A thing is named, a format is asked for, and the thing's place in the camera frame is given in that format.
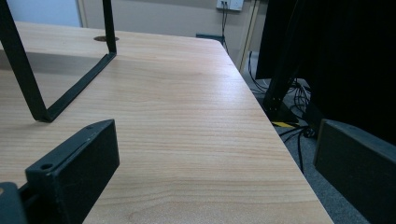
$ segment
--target desk hole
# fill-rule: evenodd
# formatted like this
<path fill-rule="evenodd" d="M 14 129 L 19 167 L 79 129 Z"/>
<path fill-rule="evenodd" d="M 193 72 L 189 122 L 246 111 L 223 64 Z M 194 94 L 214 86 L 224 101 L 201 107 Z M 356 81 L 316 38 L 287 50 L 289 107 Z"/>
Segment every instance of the desk hole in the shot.
<path fill-rule="evenodd" d="M 100 42 L 106 42 L 106 36 L 105 35 L 99 35 L 99 36 L 95 37 L 94 40 L 100 41 Z"/>
<path fill-rule="evenodd" d="M 41 168 L 41 170 L 47 170 L 47 169 L 49 169 L 51 167 L 52 167 L 52 164 L 44 164 L 40 168 Z"/>

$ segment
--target desk surface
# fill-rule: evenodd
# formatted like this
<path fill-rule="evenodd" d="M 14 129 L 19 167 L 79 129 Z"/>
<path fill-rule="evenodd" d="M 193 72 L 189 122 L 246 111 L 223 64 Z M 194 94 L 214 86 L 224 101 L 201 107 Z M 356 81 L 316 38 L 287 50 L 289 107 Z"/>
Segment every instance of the desk surface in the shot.
<path fill-rule="evenodd" d="M 101 30 L 17 23 L 46 105 L 106 53 Z M 115 119 L 120 167 L 85 223 L 331 223 L 219 42 L 116 32 L 118 56 L 52 123 L 0 50 L 0 182 Z"/>

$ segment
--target power outlet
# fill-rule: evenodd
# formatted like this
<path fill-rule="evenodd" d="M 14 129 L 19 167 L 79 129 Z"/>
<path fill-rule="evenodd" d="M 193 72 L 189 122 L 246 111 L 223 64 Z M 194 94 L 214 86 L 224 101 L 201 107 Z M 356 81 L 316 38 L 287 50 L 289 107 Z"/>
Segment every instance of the power outlet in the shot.
<path fill-rule="evenodd" d="M 244 5 L 244 0 L 232 0 L 228 6 L 230 10 L 242 11 L 243 5 Z"/>
<path fill-rule="evenodd" d="M 216 8 L 220 9 L 230 9 L 231 5 L 231 0 L 218 0 L 218 4 L 216 5 Z"/>
<path fill-rule="evenodd" d="M 244 5 L 244 0 L 218 0 L 218 4 L 216 5 L 216 8 L 219 9 L 226 8 L 230 10 L 242 11 L 243 5 Z"/>

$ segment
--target white wall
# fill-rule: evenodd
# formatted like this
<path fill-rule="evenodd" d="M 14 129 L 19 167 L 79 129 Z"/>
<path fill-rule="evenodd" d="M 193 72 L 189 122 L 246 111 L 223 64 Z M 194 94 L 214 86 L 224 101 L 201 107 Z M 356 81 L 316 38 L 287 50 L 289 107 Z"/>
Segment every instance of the white wall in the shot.
<path fill-rule="evenodd" d="M 8 0 L 15 21 L 81 26 L 76 0 Z"/>
<path fill-rule="evenodd" d="M 104 28 L 102 2 L 79 2 L 84 25 Z M 242 11 L 228 13 L 225 37 L 235 64 L 245 46 L 251 3 L 252 0 L 244 0 Z M 217 0 L 112 0 L 114 26 L 116 30 L 159 35 L 221 35 L 222 10 L 216 4 Z"/>

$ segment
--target black metal frame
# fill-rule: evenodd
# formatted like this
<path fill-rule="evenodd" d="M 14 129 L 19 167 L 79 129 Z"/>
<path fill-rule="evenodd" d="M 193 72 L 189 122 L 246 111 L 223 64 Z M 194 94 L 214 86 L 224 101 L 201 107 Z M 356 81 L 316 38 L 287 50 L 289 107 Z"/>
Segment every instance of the black metal frame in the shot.
<path fill-rule="evenodd" d="M 115 120 L 91 124 L 0 183 L 0 223 L 82 223 L 120 165 Z"/>
<path fill-rule="evenodd" d="M 304 35 L 297 33 L 296 30 L 304 26 L 302 23 L 304 5 L 305 0 L 299 0 L 295 4 L 279 63 L 262 102 L 265 114 L 270 120 L 277 118 L 278 113 L 280 113 L 279 111 L 282 111 L 283 98 L 290 89 L 299 69 L 300 61 L 296 57 L 299 57 L 302 51 L 303 45 L 300 43 L 303 42 Z M 285 110 L 289 109 L 283 106 L 282 113 L 288 114 Z"/>
<path fill-rule="evenodd" d="M 106 43 L 108 54 L 94 66 L 84 77 L 73 85 L 53 105 L 46 108 L 40 89 L 35 81 L 35 75 L 26 56 L 20 35 L 9 10 L 7 0 L 0 0 L 0 40 L 8 57 L 9 63 L 18 80 L 21 91 L 35 120 L 43 122 L 54 121 L 70 103 L 90 84 L 90 82 L 117 55 L 116 37 L 114 34 L 111 0 L 103 0 L 105 17 Z"/>

